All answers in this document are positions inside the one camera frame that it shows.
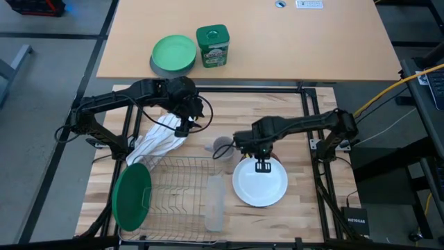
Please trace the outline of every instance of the green tin can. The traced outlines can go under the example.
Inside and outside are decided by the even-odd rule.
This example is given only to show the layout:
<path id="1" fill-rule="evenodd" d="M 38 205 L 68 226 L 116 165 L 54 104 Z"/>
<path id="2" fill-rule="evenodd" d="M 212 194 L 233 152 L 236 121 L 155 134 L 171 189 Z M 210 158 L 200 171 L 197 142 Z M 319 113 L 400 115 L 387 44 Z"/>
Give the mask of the green tin can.
<path id="1" fill-rule="evenodd" d="M 223 24 L 200 27 L 196 31 L 197 43 L 206 68 L 227 64 L 230 35 Z"/>

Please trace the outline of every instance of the white ceramic plate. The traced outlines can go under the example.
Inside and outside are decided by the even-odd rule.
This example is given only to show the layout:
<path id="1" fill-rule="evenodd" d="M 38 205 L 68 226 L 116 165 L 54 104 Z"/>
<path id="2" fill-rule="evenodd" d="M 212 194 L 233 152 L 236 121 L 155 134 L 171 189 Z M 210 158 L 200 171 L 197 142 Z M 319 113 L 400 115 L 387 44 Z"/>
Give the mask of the white ceramic plate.
<path id="1" fill-rule="evenodd" d="M 233 188 L 237 196 L 255 207 L 270 206 L 278 202 L 287 191 L 289 180 L 284 167 L 274 158 L 270 173 L 256 173 L 254 158 L 243 159 L 234 169 Z"/>

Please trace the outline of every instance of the white towel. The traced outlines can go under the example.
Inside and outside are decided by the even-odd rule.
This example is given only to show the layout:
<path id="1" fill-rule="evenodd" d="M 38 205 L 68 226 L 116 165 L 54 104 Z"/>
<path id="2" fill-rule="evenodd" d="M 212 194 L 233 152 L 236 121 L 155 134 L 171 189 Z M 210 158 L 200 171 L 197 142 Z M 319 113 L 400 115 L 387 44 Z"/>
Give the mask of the white towel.
<path id="1" fill-rule="evenodd" d="M 165 124 L 171 128 L 180 125 L 180 119 L 175 115 L 163 115 L 158 119 L 159 123 Z M 174 131 L 158 124 L 154 124 L 145 137 L 139 136 L 135 141 L 135 149 L 126 157 L 126 164 L 144 163 L 151 171 L 155 165 L 169 151 L 180 147 L 186 137 L 174 136 Z"/>

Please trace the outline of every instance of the concrete floor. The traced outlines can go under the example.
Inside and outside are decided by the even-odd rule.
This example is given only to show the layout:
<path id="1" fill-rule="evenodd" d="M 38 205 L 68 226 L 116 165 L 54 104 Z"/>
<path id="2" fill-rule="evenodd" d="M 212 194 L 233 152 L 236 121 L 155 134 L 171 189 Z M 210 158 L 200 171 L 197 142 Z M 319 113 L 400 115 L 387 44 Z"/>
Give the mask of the concrete floor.
<path id="1" fill-rule="evenodd" d="M 435 0 L 436 8 L 444 18 L 444 1 Z M 0 1 L 0 35 L 2 32 L 99 34 L 111 0 L 65 0 L 67 13 L 61 18 L 21 16 L 13 12 L 5 1 Z M 444 40 L 426 8 L 380 6 L 379 13 L 392 40 Z M 42 175 L 56 145 L 53 132 L 61 126 L 85 73 L 95 40 L 59 40 L 30 38 L 0 38 L 0 58 L 10 63 L 22 44 L 30 44 L 35 53 L 22 67 L 10 89 L 3 110 L 0 110 L 0 244 L 17 241 L 24 219 L 29 212 Z M 421 56 L 429 49 L 395 48 L 400 59 Z M 96 61 L 85 96 L 109 92 L 114 84 L 133 81 L 97 79 Z M 229 84 L 230 82 L 203 82 L 198 84 Z M 241 84 L 291 85 L 293 83 Z M 334 88 L 338 105 L 355 110 L 389 83 L 319 84 Z M 389 98 L 393 91 L 384 97 Z M 359 125 L 361 139 L 368 138 L 409 112 L 390 102 L 374 116 Z M 399 147 L 424 135 L 417 112 L 409 115 L 384 136 L 375 138 L 363 147 Z M 394 144 L 393 138 L 402 138 Z M 53 184 L 38 219 L 32 241 L 71 238 L 76 228 L 81 203 L 94 157 L 94 149 L 84 137 L 69 143 L 60 161 Z M 359 191 L 361 197 L 365 190 Z M 420 194 L 422 200 L 426 192 Z M 370 237 L 378 242 L 412 245 L 407 234 L 414 231 L 416 221 L 409 206 L 363 204 L 370 218 Z M 435 238 L 444 235 L 435 207 L 429 212 L 429 223 Z M 437 240 L 423 240 L 421 246 L 443 248 Z"/>

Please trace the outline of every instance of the green plastic plate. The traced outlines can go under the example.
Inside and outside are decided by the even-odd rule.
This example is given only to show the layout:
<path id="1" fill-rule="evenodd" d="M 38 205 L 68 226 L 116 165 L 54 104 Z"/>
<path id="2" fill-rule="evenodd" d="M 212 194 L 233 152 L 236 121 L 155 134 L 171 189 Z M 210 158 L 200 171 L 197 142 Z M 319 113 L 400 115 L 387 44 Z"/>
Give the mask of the green plastic plate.
<path id="1" fill-rule="evenodd" d="M 134 231 L 148 214 L 151 195 L 151 176 L 145 165 L 127 167 L 117 179 L 112 193 L 112 214 L 125 231 Z"/>
<path id="2" fill-rule="evenodd" d="M 196 52 L 193 40 L 184 35 L 170 35 L 157 42 L 151 57 L 159 68 L 177 71 L 192 64 Z"/>

